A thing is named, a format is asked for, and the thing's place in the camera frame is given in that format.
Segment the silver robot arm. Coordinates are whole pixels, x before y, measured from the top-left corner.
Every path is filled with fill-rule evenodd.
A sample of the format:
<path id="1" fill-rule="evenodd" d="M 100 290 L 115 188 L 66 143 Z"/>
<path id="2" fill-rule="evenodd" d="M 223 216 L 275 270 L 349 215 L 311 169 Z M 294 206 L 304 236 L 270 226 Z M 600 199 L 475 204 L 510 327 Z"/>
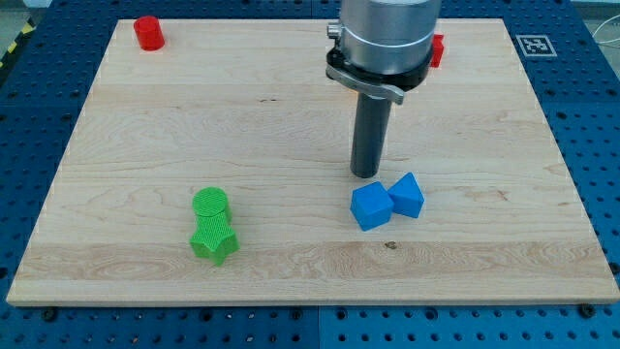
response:
<path id="1" fill-rule="evenodd" d="M 342 0 L 327 25 L 325 74 L 359 93 L 402 104 L 425 79 L 440 0 Z"/>

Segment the red block behind arm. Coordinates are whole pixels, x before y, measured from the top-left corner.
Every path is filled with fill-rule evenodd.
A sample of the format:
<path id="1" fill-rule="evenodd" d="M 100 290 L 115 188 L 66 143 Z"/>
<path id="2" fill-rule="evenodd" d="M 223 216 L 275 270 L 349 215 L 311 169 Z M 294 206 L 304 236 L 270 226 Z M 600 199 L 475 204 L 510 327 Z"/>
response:
<path id="1" fill-rule="evenodd" d="M 444 39 L 443 34 L 435 34 L 433 36 L 433 40 L 432 40 L 433 55 L 432 55 L 432 59 L 430 62 L 430 66 L 432 68 L 440 67 L 444 49 L 445 49 L 444 44 L 443 44 L 443 39 Z"/>

